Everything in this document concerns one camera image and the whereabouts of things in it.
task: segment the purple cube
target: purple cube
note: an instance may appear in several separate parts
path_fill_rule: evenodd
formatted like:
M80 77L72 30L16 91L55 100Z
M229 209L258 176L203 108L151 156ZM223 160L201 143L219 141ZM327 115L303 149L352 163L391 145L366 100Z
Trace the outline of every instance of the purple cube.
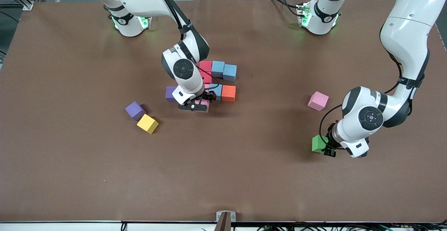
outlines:
M126 112L136 121L139 121L146 113L136 101L126 107Z
M177 88L177 86L168 86L166 87L166 100L170 103L176 103L177 100L174 99L174 96L172 95L172 93L174 92L174 90Z

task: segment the yellow block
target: yellow block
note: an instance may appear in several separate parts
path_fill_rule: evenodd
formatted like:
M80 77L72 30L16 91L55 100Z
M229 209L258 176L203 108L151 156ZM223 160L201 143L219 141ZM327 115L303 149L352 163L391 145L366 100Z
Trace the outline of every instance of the yellow block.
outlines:
M158 126L158 122L155 119L149 117L147 114L143 115L143 117L138 121L137 126L141 129L147 131L152 134L155 131L155 128Z

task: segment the green cube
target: green cube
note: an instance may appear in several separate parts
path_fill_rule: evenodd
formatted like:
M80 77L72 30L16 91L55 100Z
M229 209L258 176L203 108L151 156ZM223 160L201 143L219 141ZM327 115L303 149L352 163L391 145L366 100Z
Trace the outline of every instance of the green cube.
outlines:
M328 141L328 138L325 136L321 136L324 141ZM312 138L312 151L314 152L319 152L319 153L324 153L323 149L326 148L326 144L321 140L320 136L317 135L315 137Z

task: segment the orange block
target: orange block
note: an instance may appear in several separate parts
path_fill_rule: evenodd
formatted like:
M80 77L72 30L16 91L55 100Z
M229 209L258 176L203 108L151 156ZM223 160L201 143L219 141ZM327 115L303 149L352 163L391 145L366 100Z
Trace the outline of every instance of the orange block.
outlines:
M222 101L234 102L236 100L236 86L222 85Z

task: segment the cube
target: cube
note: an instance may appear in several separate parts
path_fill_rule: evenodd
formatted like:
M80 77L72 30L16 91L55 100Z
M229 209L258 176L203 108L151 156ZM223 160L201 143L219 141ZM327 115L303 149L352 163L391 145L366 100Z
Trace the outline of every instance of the cube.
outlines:
M213 66L211 68L211 74L215 78L224 78L224 61L213 61Z
M177 88L177 86L168 86L166 87L166 100L170 103L176 103L177 100L174 99L174 95L172 95L172 93L174 92L175 88Z
M236 86L222 85L222 101L234 102L236 100Z
M324 141L328 141L328 138L325 136L321 136ZM321 140L320 136L317 135L315 137L312 138L312 151L314 152L319 152L319 153L324 153L323 149L326 148L326 144Z
M200 71L201 72L210 72L211 73L211 69L213 66L213 61L200 61L199 62L199 66L200 66Z
M158 126L158 122L155 119L151 118L147 114L143 115L143 117L138 121L137 126L141 129L147 131L150 134L153 134L155 128Z
M216 94L216 100L221 101L222 100L222 85L211 83L211 84L209 84L209 87L210 87L210 89L208 89L208 91L214 91L214 93Z
M200 76L203 79L203 83L210 84L213 81L213 78L211 77L211 72L200 72Z
M210 101L206 100L206 99L203 99L202 101L200 101L200 99L194 101L195 104L199 104L199 102L200 102L200 104L206 105L206 111L196 111L196 112L208 113L208 110L210 108Z
M136 121L139 121L146 113L141 107L141 105L139 105L136 101L134 101L132 104L129 104L129 106L126 107L126 112L129 114L131 118L133 118Z
M324 109L324 107L326 107L328 99L329 97L326 96L325 94L315 91L315 93L310 98L308 107L315 109L317 111L321 111L322 109Z
M236 81L237 66L233 64L225 64L223 67L223 79L226 81Z

